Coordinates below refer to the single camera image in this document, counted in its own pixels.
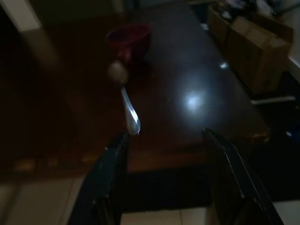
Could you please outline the silver metal spoon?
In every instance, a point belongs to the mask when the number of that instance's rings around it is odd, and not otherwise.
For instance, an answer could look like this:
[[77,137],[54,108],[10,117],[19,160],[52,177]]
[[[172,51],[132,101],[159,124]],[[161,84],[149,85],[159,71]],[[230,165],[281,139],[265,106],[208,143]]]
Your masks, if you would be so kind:
[[120,86],[120,93],[124,105],[127,131],[130,135],[139,135],[141,122],[130,101],[125,85],[128,82],[129,73],[120,60],[112,62],[107,70],[108,77]]

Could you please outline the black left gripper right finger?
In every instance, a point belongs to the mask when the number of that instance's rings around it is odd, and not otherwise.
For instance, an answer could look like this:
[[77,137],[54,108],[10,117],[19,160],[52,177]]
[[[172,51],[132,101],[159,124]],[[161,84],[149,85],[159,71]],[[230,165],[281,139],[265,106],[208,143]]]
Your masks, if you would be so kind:
[[204,128],[210,192],[220,225],[284,225],[263,183],[226,137]]

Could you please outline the brown cardboard box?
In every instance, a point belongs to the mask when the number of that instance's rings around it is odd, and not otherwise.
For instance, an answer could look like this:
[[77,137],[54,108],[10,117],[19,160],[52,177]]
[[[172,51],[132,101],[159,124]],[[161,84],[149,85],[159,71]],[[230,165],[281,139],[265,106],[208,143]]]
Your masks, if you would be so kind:
[[230,68],[252,93],[277,89],[287,70],[293,28],[254,12],[228,22],[217,11],[216,3],[208,7],[207,25]]

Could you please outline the dark red bowl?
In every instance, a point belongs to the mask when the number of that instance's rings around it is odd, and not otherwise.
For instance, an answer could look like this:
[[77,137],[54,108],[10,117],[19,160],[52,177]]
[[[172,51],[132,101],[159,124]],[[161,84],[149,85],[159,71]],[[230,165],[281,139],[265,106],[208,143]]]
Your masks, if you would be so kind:
[[146,23],[119,26],[105,37],[106,44],[116,59],[133,64],[146,57],[151,43],[151,28]]

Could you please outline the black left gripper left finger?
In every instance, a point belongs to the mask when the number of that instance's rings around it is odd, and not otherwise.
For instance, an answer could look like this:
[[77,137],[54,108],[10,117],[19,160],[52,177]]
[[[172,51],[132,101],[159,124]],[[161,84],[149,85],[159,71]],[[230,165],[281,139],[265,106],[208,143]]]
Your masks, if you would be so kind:
[[120,225],[129,133],[113,138],[83,180],[69,225]]

